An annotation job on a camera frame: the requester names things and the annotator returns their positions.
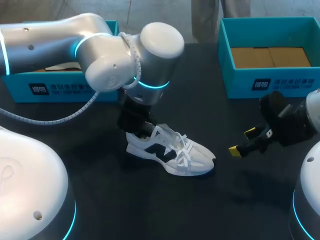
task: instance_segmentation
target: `sneaker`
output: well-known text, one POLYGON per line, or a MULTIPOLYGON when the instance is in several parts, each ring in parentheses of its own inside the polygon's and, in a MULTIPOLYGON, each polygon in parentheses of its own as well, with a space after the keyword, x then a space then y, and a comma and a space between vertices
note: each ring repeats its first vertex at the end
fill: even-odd
POLYGON ((215 155, 186 135, 173 131, 166 124, 155 126, 151 137, 139 138, 126 133, 129 154, 155 160, 177 176, 198 176, 214 168, 215 155))

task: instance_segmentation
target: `teal box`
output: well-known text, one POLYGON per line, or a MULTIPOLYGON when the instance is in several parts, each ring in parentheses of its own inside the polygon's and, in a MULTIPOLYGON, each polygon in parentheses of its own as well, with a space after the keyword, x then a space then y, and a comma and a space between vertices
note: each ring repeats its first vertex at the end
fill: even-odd
MULTIPOLYGON (((118 21, 106 21, 118 35, 118 21)), ((26 72, 2 77, 16 103, 87 102, 95 93, 82 71, 26 72)), ((118 91, 99 94, 98 102, 115 102, 118 91)))
POLYGON ((320 26, 314 17, 224 18, 218 57, 230 99, 260 98, 272 91, 306 97, 320 88, 320 26), (312 67, 236 68, 231 48, 303 48, 312 67))

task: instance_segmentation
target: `black table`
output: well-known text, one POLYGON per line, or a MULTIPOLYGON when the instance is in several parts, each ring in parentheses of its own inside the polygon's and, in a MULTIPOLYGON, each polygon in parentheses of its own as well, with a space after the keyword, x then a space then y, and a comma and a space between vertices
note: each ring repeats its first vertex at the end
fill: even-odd
MULTIPOLYGON (((64 117, 82 106, 15 104, 3 85, 0 98, 3 108, 39 120, 64 117)), ((4 116, 0 125, 60 155, 77 202, 80 239, 289 238, 287 215, 296 178, 319 137, 286 148, 275 143, 264 155, 231 157, 228 148, 244 141, 244 131, 263 118, 258 99, 227 99, 214 45, 186 46, 153 113, 215 154, 213 174, 177 177, 151 160, 128 158, 116 105, 95 103, 58 126, 32 126, 4 116)))

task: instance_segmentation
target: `trousers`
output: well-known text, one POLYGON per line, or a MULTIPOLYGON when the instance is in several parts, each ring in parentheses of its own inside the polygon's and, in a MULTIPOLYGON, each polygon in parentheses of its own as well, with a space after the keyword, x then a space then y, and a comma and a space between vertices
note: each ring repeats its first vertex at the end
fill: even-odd
POLYGON ((215 43, 221 18, 250 15, 251 0, 191 0, 193 38, 198 43, 215 43))

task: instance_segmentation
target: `screw hole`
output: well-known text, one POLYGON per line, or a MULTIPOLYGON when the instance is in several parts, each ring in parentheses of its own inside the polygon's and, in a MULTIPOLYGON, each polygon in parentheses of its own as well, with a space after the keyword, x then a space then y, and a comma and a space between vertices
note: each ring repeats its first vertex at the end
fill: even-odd
POLYGON ((35 211, 35 212, 33 213, 33 217, 34 217, 35 220, 38 220, 38 221, 41 221, 41 220, 42 220, 42 214, 41 214, 41 212, 39 212, 39 211, 35 211))

